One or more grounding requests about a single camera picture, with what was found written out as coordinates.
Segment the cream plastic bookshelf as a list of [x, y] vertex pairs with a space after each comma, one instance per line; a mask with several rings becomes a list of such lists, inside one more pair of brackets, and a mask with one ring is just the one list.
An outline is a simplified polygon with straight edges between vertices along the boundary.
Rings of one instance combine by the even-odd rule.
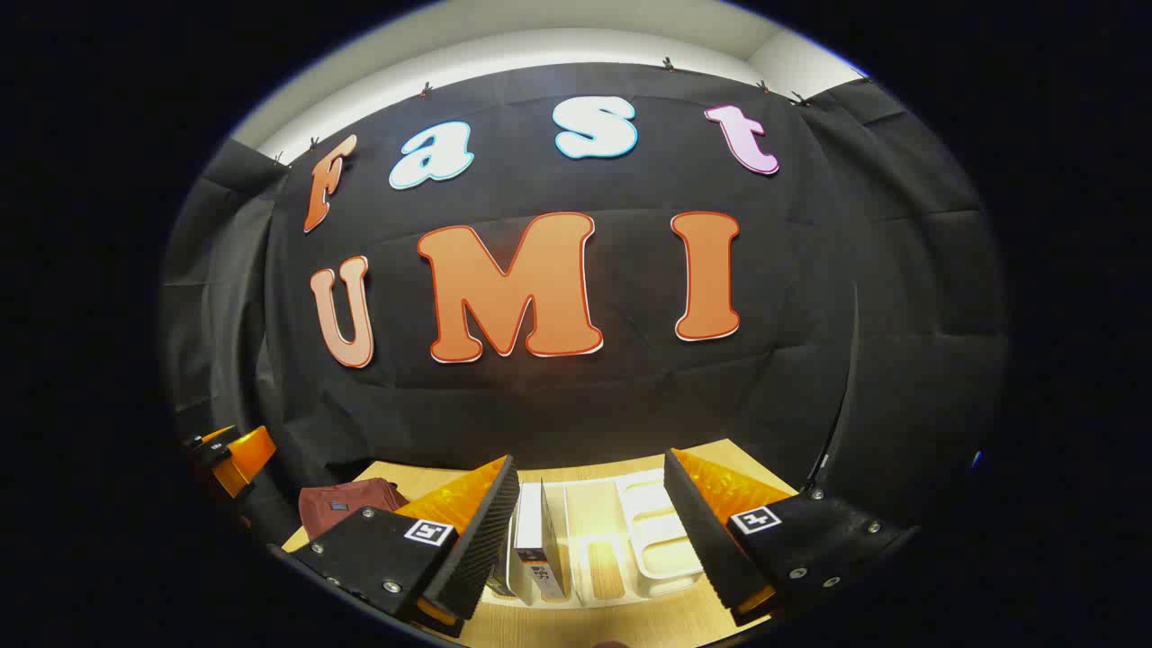
[[486, 588], [482, 602], [510, 608], [629, 606], [694, 587], [703, 574], [664, 470], [616, 477], [545, 482], [546, 508], [558, 534], [564, 598], [544, 598], [515, 556], [503, 571], [510, 595]]

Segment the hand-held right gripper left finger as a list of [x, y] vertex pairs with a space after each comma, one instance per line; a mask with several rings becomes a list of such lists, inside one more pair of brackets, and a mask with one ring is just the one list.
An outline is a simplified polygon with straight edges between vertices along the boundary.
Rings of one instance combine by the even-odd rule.
[[473, 619], [518, 503], [513, 455], [386, 511], [367, 504], [291, 551], [291, 570], [412, 635]]

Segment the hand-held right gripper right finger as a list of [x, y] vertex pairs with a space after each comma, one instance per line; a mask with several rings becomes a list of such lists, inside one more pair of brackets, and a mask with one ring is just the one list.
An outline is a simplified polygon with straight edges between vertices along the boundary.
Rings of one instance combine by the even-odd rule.
[[820, 489], [788, 495], [684, 450], [664, 485], [688, 541], [738, 626], [787, 620], [861, 585], [917, 537]]

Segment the black spine portrait book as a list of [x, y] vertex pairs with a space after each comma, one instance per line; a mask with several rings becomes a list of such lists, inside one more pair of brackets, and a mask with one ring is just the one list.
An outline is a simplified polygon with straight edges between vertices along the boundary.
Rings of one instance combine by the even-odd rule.
[[569, 598], [561, 562], [563, 553], [541, 482], [521, 483], [513, 553], [522, 563], [539, 598], [550, 602]]

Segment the maroon schoolbag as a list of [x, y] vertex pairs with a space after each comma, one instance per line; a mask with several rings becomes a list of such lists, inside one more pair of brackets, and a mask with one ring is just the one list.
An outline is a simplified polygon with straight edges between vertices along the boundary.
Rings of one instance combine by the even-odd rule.
[[395, 483], [382, 477], [329, 487], [304, 488], [300, 492], [301, 525], [316, 540], [346, 517], [365, 506], [395, 511], [409, 503]]

